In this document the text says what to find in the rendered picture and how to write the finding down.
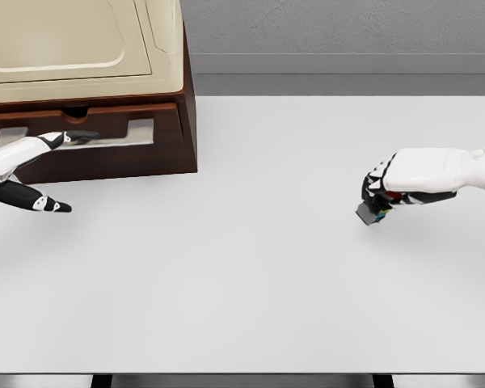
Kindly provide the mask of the brown wooden cabinet drawer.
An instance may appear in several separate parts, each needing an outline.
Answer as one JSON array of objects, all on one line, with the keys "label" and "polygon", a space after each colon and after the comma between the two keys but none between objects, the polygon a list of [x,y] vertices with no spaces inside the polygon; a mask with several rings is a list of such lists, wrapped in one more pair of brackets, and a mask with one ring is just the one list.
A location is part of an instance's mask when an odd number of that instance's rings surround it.
[{"label": "brown wooden cabinet drawer", "polygon": [[119,107],[88,108],[86,115],[74,118],[62,110],[0,113],[0,130],[27,129],[28,136],[69,130],[86,130],[100,133],[100,140],[121,139],[136,120],[153,121],[153,143],[166,145],[181,143],[183,135],[174,103],[127,105]]}]

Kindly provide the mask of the silver metal drawer handle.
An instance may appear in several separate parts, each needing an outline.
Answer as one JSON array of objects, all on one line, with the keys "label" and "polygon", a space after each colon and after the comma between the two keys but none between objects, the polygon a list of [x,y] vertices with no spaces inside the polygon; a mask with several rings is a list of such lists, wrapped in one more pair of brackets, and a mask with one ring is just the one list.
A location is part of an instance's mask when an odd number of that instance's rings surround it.
[{"label": "silver metal drawer handle", "polygon": [[[0,130],[0,147],[10,144],[27,136],[28,127],[7,127]],[[91,140],[86,144],[78,144],[71,142],[62,145],[59,150],[65,149],[91,149],[91,148],[107,148],[118,146],[145,146],[154,144],[154,120],[140,119],[130,120],[128,122],[128,129],[125,137],[105,138],[101,137]]]}]

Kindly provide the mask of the brown wooden cabinet cream top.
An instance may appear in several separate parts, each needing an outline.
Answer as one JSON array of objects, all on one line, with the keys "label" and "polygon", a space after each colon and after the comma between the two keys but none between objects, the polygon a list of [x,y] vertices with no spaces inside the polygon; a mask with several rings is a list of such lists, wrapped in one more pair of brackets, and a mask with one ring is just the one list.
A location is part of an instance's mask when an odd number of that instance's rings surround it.
[{"label": "brown wooden cabinet cream top", "polygon": [[181,143],[53,150],[23,183],[190,173],[196,104],[179,0],[0,0],[0,113],[174,103]]}]

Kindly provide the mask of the grey switch with coloured buttons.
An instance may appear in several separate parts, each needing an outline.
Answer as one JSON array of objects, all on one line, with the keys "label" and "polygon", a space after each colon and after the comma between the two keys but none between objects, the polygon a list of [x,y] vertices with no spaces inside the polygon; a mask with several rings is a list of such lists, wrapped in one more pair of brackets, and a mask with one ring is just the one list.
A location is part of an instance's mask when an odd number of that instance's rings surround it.
[{"label": "grey switch with coloured buttons", "polygon": [[402,195],[383,192],[363,200],[356,209],[356,215],[367,225],[380,222],[392,210],[392,202]]}]

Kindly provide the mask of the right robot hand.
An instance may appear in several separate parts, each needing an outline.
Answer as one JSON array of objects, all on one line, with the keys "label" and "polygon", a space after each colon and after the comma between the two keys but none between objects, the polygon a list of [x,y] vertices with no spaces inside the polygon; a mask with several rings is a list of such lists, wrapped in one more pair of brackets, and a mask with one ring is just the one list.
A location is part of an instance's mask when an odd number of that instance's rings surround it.
[{"label": "right robot hand", "polygon": [[375,216],[394,205],[425,205],[454,198],[465,178],[463,152],[443,148],[404,148],[381,162],[363,181],[361,198]]}]

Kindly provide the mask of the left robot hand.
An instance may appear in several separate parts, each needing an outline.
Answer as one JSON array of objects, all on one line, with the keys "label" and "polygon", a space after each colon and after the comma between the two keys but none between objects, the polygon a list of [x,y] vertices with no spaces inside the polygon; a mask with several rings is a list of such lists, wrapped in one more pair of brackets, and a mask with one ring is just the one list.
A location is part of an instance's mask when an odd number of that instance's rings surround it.
[{"label": "left robot hand", "polygon": [[86,144],[100,134],[85,130],[43,133],[35,137],[23,137],[0,147],[0,202],[19,209],[50,213],[69,213],[70,205],[11,180],[15,170],[38,159],[42,154],[56,150],[71,142]]}]

